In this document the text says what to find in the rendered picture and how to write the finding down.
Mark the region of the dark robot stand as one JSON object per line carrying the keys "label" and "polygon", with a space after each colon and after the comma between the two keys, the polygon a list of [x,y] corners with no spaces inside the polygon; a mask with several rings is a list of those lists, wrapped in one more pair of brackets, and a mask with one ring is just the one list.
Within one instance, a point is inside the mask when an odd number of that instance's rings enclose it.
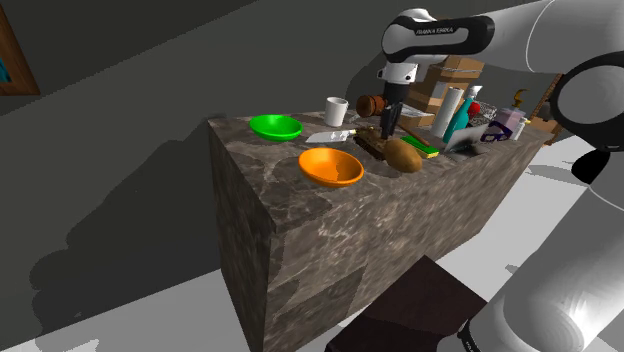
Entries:
{"label": "dark robot stand", "polygon": [[427,256],[379,295],[324,352],[436,352],[486,301]]}

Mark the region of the grey open laptop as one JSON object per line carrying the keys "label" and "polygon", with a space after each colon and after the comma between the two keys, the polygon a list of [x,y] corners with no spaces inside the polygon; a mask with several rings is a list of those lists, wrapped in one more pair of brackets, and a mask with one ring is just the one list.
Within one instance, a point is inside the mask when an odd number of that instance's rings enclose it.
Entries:
{"label": "grey open laptop", "polygon": [[488,126],[483,124],[454,131],[445,146],[443,155],[456,162],[462,162],[488,153],[490,149],[480,143],[480,138],[487,128]]}

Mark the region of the brown potato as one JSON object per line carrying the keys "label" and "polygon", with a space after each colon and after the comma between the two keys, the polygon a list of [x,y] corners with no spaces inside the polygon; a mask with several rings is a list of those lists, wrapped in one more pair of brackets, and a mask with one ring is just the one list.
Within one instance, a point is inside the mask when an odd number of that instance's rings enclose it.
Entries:
{"label": "brown potato", "polygon": [[403,140],[388,140],[383,154],[387,164],[400,172],[415,173],[422,169],[422,158],[417,149]]}

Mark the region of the steel cleaver knife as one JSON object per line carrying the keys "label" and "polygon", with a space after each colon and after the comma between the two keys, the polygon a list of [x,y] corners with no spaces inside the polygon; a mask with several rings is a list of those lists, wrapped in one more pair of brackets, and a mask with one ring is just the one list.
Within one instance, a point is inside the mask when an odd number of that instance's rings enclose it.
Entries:
{"label": "steel cleaver knife", "polygon": [[344,142],[349,137],[354,136],[357,133],[355,129],[340,130],[340,131],[326,131],[312,134],[306,139],[306,143],[334,143]]}

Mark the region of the orange bowl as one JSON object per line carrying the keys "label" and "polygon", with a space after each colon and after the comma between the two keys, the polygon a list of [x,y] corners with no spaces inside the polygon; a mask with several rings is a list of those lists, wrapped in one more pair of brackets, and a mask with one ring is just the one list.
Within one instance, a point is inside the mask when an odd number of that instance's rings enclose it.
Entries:
{"label": "orange bowl", "polygon": [[309,180],[328,188],[350,186],[364,175],[364,167],[356,157],[327,147],[302,152],[298,157],[298,165]]}

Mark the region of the wooden framed wall picture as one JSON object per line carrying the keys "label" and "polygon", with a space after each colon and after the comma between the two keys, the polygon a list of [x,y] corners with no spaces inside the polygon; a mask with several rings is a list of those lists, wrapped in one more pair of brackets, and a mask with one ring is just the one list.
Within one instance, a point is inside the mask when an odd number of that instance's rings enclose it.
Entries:
{"label": "wooden framed wall picture", "polygon": [[0,96],[35,96],[40,89],[0,4]]}

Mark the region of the white paper towel roll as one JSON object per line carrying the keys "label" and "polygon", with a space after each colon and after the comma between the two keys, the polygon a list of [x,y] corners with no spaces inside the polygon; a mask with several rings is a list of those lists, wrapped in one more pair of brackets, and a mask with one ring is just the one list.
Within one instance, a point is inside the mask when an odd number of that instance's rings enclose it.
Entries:
{"label": "white paper towel roll", "polygon": [[438,138],[442,138],[449,122],[456,111],[461,98],[463,97],[464,90],[456,87],[449,87],[442,104],[435,116],[430,132],[432,135]]}

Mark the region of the white mug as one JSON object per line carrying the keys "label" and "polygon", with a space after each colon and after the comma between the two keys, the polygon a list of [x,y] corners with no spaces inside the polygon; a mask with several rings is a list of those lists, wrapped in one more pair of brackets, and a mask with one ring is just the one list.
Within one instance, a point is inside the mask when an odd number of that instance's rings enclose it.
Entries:
{"label": "white mug", "polygon": [[339,97],[328,97],[325,105],[324,122],[331,127],[340,127],[348,109],[348,101]]}

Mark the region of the teal spray bottle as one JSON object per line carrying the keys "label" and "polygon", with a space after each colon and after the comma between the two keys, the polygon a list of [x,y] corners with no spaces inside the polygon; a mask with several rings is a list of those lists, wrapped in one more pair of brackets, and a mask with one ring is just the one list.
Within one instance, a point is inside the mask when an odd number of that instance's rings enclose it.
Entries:
{"label": "teal spray bottle", "polygon": [[449,142],[450,138],[456,130],[464,129],[467,126],[467,123],[469,121],[468,110],[481,89],[481,85],[474,85],[468,89],[468,93],[462,105],[454,113],[442,137],[444,143]]}

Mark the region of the stacked cardboard boxes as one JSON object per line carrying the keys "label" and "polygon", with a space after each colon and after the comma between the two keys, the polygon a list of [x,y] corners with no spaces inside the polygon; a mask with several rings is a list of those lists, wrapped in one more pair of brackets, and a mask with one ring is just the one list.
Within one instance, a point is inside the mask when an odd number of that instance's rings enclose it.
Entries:
{"label": "stacked cardboard boxes", "polygon": [[432,64],[422,82],[414,82],[404,104],[431,113],[431,116],[409,118],[409,127],[429,126],[433,123],[449,87],[462,89],[476,80],[484,68],[483,62],[459,56],[449,56],[445,61]]}

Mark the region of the purple glasses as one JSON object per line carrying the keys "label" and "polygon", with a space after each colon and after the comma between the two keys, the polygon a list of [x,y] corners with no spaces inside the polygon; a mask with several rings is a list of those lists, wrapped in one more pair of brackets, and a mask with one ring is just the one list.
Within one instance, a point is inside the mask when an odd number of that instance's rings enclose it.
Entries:
{"label": "purple glasses", "polygon": [[482,134],[480,141],[491,143],[495,141],[509,140],[513,131],[498,121],[491,121],[485,132]]}

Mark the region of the green and yellow sponge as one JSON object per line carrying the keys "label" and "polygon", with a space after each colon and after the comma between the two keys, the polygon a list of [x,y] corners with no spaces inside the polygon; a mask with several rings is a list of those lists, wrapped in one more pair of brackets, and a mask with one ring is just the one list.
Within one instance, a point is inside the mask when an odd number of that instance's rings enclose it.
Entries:
{"label": "green and yellow sponge", "polygon": [[439,155],[439,150],[433,146],[425,146],[413,136],[403,136],[401,140],[416,148],[418,154],[423,159],[434,158]]}

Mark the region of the green bowl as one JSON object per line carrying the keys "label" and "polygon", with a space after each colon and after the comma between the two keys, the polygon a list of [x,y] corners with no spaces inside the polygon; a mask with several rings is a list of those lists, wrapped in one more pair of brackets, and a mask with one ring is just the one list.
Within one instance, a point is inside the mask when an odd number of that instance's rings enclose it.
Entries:
{"label": "green bowl", "polygon": [[279,114],[255,116],[249,121],[249,127],[258,137],[274,142],[293,140],[303,131],[301,122]]}

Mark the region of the black and white patterned box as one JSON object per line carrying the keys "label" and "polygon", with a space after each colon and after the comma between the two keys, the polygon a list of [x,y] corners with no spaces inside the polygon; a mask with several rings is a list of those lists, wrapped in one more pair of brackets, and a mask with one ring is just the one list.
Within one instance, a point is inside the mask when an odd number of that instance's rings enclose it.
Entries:
{"label": "black and white patterned box", "polygon": [[497,108],[494,105],[481,101],[475,101],[475,104],[479,106],[479,111],[470,118],[469,125],[477,127],[489,124],[495,118]]}

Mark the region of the wooden mallet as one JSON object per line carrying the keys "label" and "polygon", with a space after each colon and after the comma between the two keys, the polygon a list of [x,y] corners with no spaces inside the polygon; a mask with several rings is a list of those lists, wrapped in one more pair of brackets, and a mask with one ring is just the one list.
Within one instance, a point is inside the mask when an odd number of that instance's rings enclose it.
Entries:
{"label": "wooden mallet", "polygon": [[[387,107],[387,100],[382,95],[363,95],[357,99],[356,113],[361,117],[381,116],[382,111]],[[404,124],[401,118],[398,119],[397,125],[404,130],[407,134],[421,142],[424,146],[429,146],[430,143],[418,135],[415,131],[411,130]]]}

